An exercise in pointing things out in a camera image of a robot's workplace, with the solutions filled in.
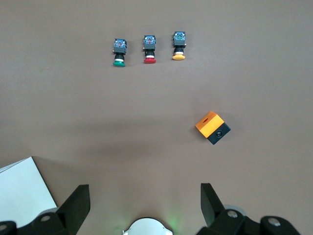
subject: white circular device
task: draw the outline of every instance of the white circular device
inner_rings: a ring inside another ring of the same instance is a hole
[[[156,219],[143,218],[136,220],[122,235],[173,235],[172,231],[165,228]]]

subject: metal screw head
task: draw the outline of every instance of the metal screw head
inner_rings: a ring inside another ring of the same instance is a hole
[[[221,137],[222,135],[223,135],[223,133],[221,131],[216,132],[217,137]]]
[[[238,217],[238,215],[237,215],[237,213],[235,211],[228,211],[227,215],[229,217],[232,217],[232,218],[237,218]]]
[[[1,224],[0,225],[0,231],[3,231],[7,228],[8,226],[6,224]]]
[[[269,219],[268,219],[268,222],[269,222],[271,225],[274,225],[274,226],[276,226],[276,227],[280,226],[279,221],[278,221],[277,219],[275,219],[275,218],[269,218]]]
[[[40,219],[40,221],[41,221],[41,222],[45,222],[45,221],[48,221],[50,218],[51,218],[50,215],[45,215],[45,216],[43,216],[43,217]]]

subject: orange and black box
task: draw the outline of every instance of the orange and black box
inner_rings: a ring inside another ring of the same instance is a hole
[[[216,144],[230,128],[216,113],[210,111],[196,124],[197,129],[212,143]]]

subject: white box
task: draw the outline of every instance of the white box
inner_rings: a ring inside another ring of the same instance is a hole
[[[56,208],[32,157],[0,169],[0,208],[0,221],[14,221],[18,228]]]

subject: white robot component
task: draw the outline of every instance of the white robot component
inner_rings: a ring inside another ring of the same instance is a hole
[[[152,218],[143,218],[136,220],[127,231],[122,235],[173,235],[159,221]]]

